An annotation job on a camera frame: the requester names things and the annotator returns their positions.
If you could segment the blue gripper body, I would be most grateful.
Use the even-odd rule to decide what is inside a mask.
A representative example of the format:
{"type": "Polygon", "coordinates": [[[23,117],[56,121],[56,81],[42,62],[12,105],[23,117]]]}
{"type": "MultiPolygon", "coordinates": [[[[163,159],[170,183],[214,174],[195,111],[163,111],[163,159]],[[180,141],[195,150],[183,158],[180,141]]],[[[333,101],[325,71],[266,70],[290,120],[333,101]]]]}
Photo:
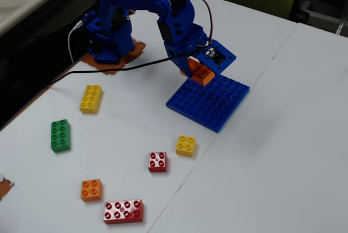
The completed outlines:
{"type": "Polygon", "coordinates": [[[205,46],[209,41],[203,28],[194,23],[186,33],[177,27],[170,29],[167,24],[162,23],[162,38],[167,57],[177,61],[180,56],[192,56],[201,61],[203,48],[200,46],[205,46]]]}

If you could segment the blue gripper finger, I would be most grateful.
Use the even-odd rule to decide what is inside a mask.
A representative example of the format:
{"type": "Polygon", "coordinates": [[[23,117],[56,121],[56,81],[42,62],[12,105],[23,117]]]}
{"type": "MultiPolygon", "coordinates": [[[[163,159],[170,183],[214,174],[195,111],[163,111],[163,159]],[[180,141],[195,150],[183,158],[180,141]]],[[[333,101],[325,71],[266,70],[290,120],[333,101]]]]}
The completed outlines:
{"type": "Polygon", "coordinates": [[[179,56],[178,58],[173,59],[173,63],[188,77],[192,77],[192,72],[188,64],[188,56],[179,56]]]}

